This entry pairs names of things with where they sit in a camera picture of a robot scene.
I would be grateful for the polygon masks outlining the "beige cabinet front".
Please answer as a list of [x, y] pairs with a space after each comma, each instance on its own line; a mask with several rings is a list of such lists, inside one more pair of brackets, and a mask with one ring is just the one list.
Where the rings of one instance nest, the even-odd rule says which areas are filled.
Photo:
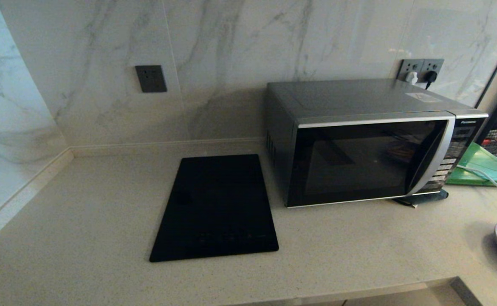
[[452, 287], [443, 285], [347, 300], [343, 306], [466, 306], [466, 304]]

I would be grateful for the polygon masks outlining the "dark single wall socket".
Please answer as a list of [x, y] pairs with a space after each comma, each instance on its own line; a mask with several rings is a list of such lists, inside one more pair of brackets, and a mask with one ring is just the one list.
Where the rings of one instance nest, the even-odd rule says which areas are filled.
[[135, 66], [142, 93], [165, 93], [168, 91], [161, 65]]

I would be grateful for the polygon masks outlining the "green cutting board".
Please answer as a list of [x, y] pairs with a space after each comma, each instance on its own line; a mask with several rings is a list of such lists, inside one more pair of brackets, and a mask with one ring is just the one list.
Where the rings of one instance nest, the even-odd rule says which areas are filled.
[[476, 143], [471, 143], [460, 162], [450, 173], [446, 185], [491, 186], [486, 176], [480, 176], [465, 168], [485, 172], [497, 182], [497, 157]]

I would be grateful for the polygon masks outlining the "silver black microwave oven body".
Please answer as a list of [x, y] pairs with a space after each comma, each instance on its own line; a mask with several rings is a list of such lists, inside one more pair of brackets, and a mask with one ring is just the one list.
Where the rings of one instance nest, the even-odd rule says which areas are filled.
[[488, 114], [474, 107], [395, 79], [270, 82], [265, 91], [266, 147], [285, 205], [297, 129], [344, 122], [455, 117], [454, 131], [441, 166], [429, 187], [442, 190], [450, 173], [473, 142]]

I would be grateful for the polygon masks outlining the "black glass induction cooktop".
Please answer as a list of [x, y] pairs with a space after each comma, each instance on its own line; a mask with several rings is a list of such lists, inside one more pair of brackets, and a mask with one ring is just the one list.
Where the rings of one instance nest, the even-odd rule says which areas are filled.
[[278, 250], [257, 154], [181, 160], [151, 263]]

